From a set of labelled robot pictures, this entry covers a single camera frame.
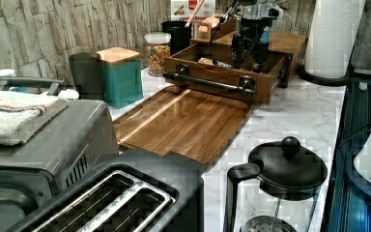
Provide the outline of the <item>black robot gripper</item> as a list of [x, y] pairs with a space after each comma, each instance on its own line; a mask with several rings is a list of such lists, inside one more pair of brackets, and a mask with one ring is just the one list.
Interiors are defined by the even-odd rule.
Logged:
[[273, 3], [239, 3], [238, 7], [231, 45], [233, 68], [238, 69], [251, 56], [252, 70], [259, 73], [267, 63], [270, 30], [280, 17], [280, 8]]

